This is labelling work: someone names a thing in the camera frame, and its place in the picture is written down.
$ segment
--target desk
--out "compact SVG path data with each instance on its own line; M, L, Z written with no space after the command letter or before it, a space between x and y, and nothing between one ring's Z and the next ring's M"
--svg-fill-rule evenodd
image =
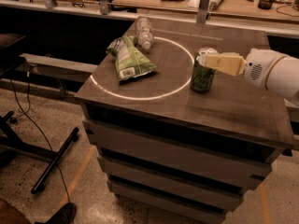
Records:
M138 7L147 9L160 9L173 12L184 12L197 14L198 9L188 7L186 1L161 1L161 0L113 0L114 6L123 7ZM212 16L230 16L238 18L250 18L253 20L269 19L269 20L284 20L299 22L299 11L290 7L285 7L281 11L290 13L291 17L283 14L276 13L276 7L281 4L274 4L270 10L262 10L258 8L258 0L250 2L247 0L224 0L220 7L213 11Z
M145 54L157 74L119 84L106 56L75 95L86 134L112 192L221 223L270 174L281 151L294 146L293 134L283 99L242 77L216 73L210 92L191 90L188 52L209 46L245 56L268 48L266 34L151 21L156 38ZM134 32L132 25L126 35Z

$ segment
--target green can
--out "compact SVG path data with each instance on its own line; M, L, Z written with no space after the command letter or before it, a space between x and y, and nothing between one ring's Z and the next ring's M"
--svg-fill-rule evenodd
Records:
M217 54L213 48L200 48L195 54L192 70L191 88L197 92L208 92L214 79L216 70L204 67L207 54Z

